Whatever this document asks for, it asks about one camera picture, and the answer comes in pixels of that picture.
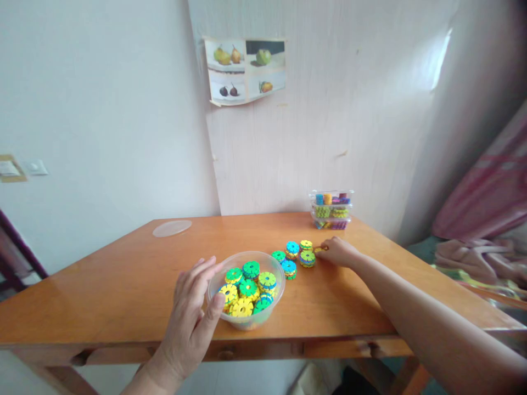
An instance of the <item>floor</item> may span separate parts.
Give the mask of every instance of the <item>floor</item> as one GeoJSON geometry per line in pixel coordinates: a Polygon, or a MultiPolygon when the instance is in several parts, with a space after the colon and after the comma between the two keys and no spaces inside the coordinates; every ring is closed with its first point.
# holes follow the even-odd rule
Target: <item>floor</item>
{"type": "MultiPolygon", "coordinates": [[[[328,394],[340,384],[340,360],[313,361],[321,370],[328,394]]],[[[307,360],[208,362],[189,377],[178,395],[286,395],[307,360]]],[[[128,384],[138,365],[105,365],[78,368],[78,372],[100,395],[116,395],[128,384]]],[[[2,395],[57,395],[8,351],[0,351],[2,395]]]]}

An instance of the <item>green apple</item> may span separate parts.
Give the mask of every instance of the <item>green apple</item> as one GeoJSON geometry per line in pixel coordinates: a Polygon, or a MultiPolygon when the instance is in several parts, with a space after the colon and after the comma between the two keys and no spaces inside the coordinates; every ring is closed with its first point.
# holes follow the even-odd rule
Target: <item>green apple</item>
{"type": "Polygon", "coordinates": [[[271,61],[271,52],[268,49],[259,49],[256,53],[256,62],[259,65],[265,66],[271,61]]]}

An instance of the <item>wooden table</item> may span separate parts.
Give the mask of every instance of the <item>wooden table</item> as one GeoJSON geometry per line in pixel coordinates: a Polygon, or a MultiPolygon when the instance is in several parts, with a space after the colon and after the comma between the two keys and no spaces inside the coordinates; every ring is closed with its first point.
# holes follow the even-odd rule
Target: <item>wooden table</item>
{"type": "MultiPolygon", "coordinates": [[[[308,213],[191,220],[190,229],[160,239],[152,231],[166,220],[152,221],[0,303],[0,347],[12,350],[59,393],[96,394],[71,366],[148,360],[163,337],[181,270],[201,257],[270,254],[290,240],[318,245],[333,235],[488,332],[526,331],[358,219],[347,230],[318,230],[308,213]]],[[[205,360],[381,355],[412,352],[355,273],[319,262],[310,269],[299,266],[261,328],[243,332],[220,320],[205,360]]],[[[408,368],[413,374],[405,372],[405,385],[428,378],[415,361],[408,368]]]]}

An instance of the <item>person's left hand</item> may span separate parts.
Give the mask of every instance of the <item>person's left hand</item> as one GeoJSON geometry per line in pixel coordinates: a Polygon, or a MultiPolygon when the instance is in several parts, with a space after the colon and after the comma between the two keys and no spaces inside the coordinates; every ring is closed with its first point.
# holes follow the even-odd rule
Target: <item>person's left hand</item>
{"type": "Polygon", "coordinates": [[[176,380],[181,383],[201,363],[225,304],[217,293],[204,313],[201,309],[209,281],[223,265],[216,257],[200,259],[188,272],[181,273],[174,291],[174,305],[165,338],[146,366],[162,387],[176,380]]]}

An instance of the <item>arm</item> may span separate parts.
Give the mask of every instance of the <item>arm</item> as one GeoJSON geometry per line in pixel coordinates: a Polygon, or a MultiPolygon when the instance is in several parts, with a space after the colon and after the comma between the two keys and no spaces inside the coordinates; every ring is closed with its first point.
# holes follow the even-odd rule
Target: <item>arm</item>
{"type": "Polygon", "coordinates": [[[527,360],[346,241],[333,237],[322,246],[317,256],[358,274],[449,393],[525,393],[527,360]]]}
{"type": "Polygon", "coordinates": [[[180,274],[165,338],[121,395],[173,395],[199,366],[225,303],[225,296],[216,294],[206,313],[201,310],[209,281],[222,268],[215,263],[216,257],[202,258],[180,274]]]}

